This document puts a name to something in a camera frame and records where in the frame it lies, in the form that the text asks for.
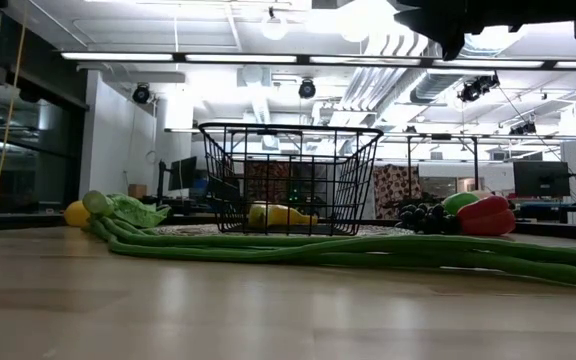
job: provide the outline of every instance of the bunch of grapes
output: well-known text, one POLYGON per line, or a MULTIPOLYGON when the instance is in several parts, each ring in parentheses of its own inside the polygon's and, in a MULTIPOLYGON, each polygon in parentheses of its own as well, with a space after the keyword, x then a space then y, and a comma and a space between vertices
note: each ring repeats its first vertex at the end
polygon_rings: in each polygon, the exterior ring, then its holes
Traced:
POLYGON ((459 219, 448 214, 442 205, 431 208, 424 204, 408 205, 401 209, 399 219, 395 227, 417 233, 457 235, 461 232, 459 219))

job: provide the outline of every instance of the cardboard box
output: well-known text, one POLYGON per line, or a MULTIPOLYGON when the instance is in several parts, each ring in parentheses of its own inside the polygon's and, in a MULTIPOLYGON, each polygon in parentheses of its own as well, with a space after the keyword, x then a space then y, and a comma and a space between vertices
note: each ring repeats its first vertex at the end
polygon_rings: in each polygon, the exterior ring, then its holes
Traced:
POLYGON ((146 195, 148 195, 148 186, 142 184, 128 185, 128 196, 132 196, 136 199, 141 199, 146 195))

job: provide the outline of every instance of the green vegetable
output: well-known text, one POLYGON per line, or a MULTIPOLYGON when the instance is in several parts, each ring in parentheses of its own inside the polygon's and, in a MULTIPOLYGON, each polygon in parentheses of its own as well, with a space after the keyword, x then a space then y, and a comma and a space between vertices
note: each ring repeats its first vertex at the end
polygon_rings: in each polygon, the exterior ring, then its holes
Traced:
POLYGON ((120 219, 132 226, 152 228, 168 216, 170 207, 157 209, 153 205, 144 205, 141 201, 123 194, 105 196, 99 191, 88 192, 83 199, 84 207, 101 217, 120 219))
POLYGON ((466 205, 470 205, 474 202, 479 201, 477 195, 472 193, 457 193, 447 197, 444 200, 444 209, 450 215, 457 215, 459 209, 466 205))
POLYGON ((157 236, 111 217, 88 231, 118 254, 177 260, 295 265, 490 269, 576 285, 576 249, 463 236, 371 237, 157 236))

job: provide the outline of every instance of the yellow lemon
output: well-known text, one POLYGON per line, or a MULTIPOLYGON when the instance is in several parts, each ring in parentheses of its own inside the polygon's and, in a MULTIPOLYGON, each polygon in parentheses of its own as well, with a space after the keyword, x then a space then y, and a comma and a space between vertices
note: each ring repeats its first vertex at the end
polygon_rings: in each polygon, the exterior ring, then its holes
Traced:
POLYGON ((83 202, 81 200, 75 201, 74 203, 70 204, 66 211, 64 212, 64 218, 66 219, 66 223, 68 226, 73 227, 84 227, 88 225, 88 218, 90 217, 90 213, 84 207, 83 202))

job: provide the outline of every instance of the yellow cable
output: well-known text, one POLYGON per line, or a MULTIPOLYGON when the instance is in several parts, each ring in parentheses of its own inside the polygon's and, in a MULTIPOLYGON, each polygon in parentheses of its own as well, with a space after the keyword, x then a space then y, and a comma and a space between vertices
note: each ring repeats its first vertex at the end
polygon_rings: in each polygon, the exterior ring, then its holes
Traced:
MULTIPOLYGON (((12 82, 14 89, 17 88, 17 81, 19 80, 19 70, 21 69, 21 55, 24 49, 24 40, 26 39, 26 19, 28 17, 28 1, 24 1, 24 20, 21 24, 21 38, 19 39, 19 50, 17 51, 17 66, 15 67, 15 76, 12 82)), ((12 114, 15 109, 15 97, 10 97, 10 108, 8 109, 8 119, 6 119, 6 131, 4 132, 4 149, 1 152, 0 160, 0 183, 1 183, 1 171, 4 167, 4 162, 6 160, 6 145, 8 144, 8 132, 10 130, 10 121, 12 120, 12 114)))

